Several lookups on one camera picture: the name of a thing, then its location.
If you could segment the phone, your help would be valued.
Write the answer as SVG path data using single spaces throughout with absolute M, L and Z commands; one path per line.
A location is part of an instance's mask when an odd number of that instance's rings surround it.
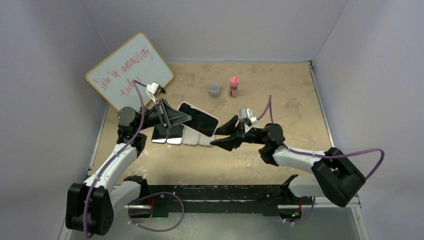
M 157 144 L 165 144 L 167 142 L 168 129 L 161 124 L 154 127 L 151 142 Z
M 215 134 L 220 123 L 216 116 L 187 102 L 181 102 L 177 110 L 191 117 L 191 120 L 182 123 L 185 127 L 207 137 L 212 137 Z
M 172 126 L 167 133 L 166 143 L 169 145 L 181 145 L 184 134 L 184 126 L 181 124 Z

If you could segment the white phone case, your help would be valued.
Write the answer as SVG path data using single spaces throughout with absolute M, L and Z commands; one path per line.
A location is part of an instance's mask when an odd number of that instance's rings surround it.
M 199 143 L 200 134 L 188 127 L 183 130 L 182 144 L 188 146 L 196 146 Z

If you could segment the beige phone case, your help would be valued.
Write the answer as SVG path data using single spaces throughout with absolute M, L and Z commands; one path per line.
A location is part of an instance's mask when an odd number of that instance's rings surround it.
M 211 142 L 216 139 L 215 135 L 212 136 L 206 136 L 203 134 L 199 135 L 198 145 L 202 147 L 212 147 Z

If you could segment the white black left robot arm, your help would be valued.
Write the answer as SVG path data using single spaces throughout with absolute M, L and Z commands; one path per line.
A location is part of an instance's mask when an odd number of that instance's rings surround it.
M 159 99 L 151 109 L 137 111 L 130 106 L 117 114 L 118 139 L 111 155 L 101 167 L 83 183 L 73 183 L 67 191 L 65 226 L 81 231 L 86 238 L 104 236 L 112 226 L 114 215 L 131 202 L 153 205 L 156 196 L 166 193 L 149 193 L 147 180 L 141 176 L 129 176 L 117 186 L 124 171 L 142 153 L 147 136 L 143 128 L 163 124 L 173 127 L 192 119 L 186 113 L 172 108 L 165 99 Z

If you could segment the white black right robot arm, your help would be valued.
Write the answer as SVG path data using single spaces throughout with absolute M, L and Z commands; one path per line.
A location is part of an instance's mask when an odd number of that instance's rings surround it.
M 211 141 L 212 146 L 231 152 L 243 143 L 259 144 L 262 148 L 258 153 L 266 164 L 310 173 L 311 177 L 294 176 L 281 189 L 280 196 L 288 204 L 300 197 L 326 197 L 331 203 L 345 207 L 366 183 L 363 173 L 338 148 L 327 151 L 290 148 L 277 123 L 258 128 L 234 116 L 216 132 L 223 137 Z

